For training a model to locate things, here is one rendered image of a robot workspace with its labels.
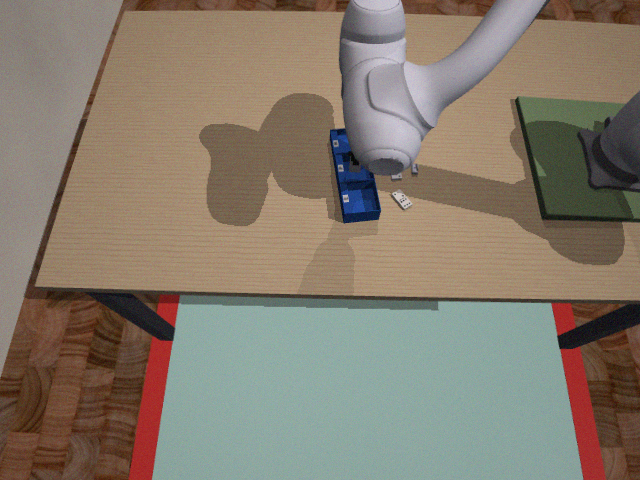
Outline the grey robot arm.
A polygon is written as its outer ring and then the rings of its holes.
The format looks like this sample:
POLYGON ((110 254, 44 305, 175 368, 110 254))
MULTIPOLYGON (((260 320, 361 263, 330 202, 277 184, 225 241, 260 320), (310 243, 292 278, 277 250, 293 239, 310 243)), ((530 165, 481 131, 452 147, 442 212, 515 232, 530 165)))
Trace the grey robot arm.
MULTIPOLYGON (((401 0, 350 0, 341 25, 339 68, 344 125, 355 159, 381 176, 408 169, 442 111, 498 65, 549 2, 496 0, 455 51, 422 66, 406 61, 401 0)), ((603 132, 577 133, 588 185, 640 193, 640 91, 604 124, 603 132)))

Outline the blue three-compartment bin rack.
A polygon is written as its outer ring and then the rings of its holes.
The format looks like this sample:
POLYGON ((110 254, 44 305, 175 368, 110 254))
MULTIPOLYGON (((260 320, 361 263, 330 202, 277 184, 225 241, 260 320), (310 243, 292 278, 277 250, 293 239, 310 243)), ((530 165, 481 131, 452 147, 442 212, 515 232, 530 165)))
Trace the blue three-compartment bin rack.
POLYGON ((349 172, 351 148, 345 128, 331 129, 330 143, 343 223, 379 220, 381 207, 374 174, 362 165, 360 173, 349 172))

